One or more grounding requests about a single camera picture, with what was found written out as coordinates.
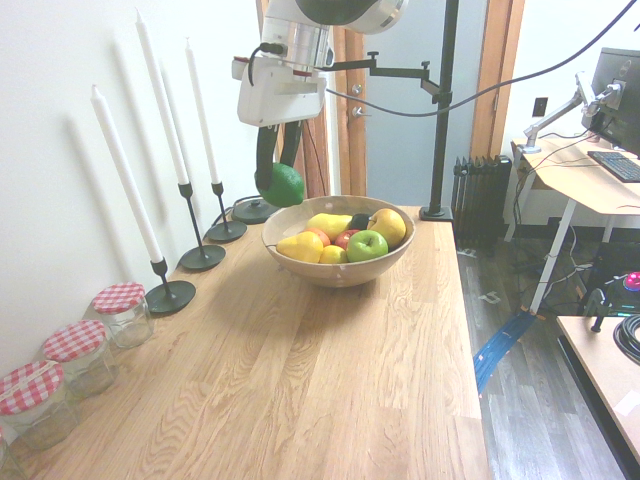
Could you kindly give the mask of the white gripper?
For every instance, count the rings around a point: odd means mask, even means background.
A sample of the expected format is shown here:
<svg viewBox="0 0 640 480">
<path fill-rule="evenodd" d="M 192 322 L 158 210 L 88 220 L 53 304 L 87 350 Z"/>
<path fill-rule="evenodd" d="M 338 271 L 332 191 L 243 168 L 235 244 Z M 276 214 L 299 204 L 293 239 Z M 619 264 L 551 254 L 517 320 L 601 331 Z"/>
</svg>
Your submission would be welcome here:
<svg viewBox="0 0 640 480">
<path fill-rule="evenodd" d="M 293 167 L 302 135 L 302 121 L 319 115 L 324 105 L 326 78 L 308 74 L 269 57 L 236 58 L 241 81 L 239 120 L 260 127 L 256 146 L 255 183 L 260 192 L 271 186 L 278 126 L 284 124 L 281 164 Z"/>
</svg>

